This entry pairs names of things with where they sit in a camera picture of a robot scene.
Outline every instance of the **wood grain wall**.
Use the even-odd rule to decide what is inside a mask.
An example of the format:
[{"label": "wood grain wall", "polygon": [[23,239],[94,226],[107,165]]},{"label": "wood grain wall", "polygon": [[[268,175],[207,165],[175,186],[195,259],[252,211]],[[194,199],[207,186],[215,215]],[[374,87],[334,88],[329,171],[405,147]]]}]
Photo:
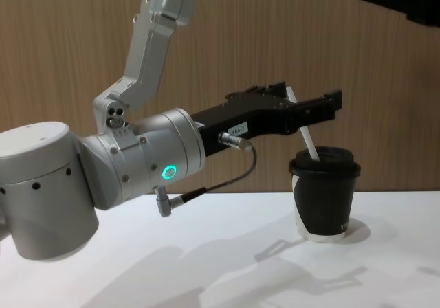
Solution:
[{"label": "wood grain wall", "polygon": [[[0,131],[59,120],[95,131],[91,103],[124,68],[140,0],[0,0]],[[338,119],[311,128],[351,149],[361,190],[440,189],[440,29],[357,0],[199,0],[174,35],[159,94],[132,118],[214,106],[231,91],[286,80],[300,99],[341,88]],[[289,190],[299,135],[254,140],[258,169],[229,191]],[[172,187],[248,167],[226,151]]]}]

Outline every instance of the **white straw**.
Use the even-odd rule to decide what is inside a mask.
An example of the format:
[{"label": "white straw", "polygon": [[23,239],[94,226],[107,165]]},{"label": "white straw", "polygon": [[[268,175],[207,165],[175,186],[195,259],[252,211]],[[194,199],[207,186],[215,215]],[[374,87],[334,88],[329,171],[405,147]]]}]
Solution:
[{"label": "white straw", "polygon": [[[289,101],[292,103],[297,103],[294,90],[292,87],[286,87],[287,97],[289,98]],[[320,161],[318,153],[316,152],[314,141],[311,139],[309,129],[307,126],[300,128],[302,138],[304,138],[305,145],[309,149],[310,157],[312,160],[315,160],[317,162]]]}]

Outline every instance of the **table surface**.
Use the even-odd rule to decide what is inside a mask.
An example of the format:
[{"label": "table surface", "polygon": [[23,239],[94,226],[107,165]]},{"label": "table surface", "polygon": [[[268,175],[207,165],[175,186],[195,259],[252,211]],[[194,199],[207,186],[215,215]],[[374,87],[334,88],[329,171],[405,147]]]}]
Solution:
[{"label": "table surface", "polygon": [[57,261],[0,242],[0,307],[440,307],[440,192],[357,193],[349,236],[300,239],[292,194],[206,195],[162,219],[153,196],[99,212]]}]

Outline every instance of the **black cup lid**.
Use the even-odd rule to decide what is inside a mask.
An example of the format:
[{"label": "black cup lid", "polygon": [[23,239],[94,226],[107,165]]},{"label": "black cup lid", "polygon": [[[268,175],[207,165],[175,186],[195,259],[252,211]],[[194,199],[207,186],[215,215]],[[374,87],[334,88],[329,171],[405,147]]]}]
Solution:
[{"label": "black cup lid", "polygon": [[360,166],[345,148],[316,147],[320,161],[312,160],[308,150],[300,151],[289,163],[289,172],[299,177],[358,177]]}]

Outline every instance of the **label sticker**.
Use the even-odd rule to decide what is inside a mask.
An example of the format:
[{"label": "label sticker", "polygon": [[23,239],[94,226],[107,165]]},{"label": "label sticker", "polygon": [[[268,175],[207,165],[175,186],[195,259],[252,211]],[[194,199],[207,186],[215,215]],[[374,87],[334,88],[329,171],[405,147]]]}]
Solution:
[{"label": "label sticker", "polygon": [[240,136],[240,135],[243,135],[244,133],[247,133],[248,131],[249,131],[249,129],[248,129],[247,122],[244,122],[242,124],[238,124],[238,125],[233,126],[228,129],[228,133],[233,136]]}]

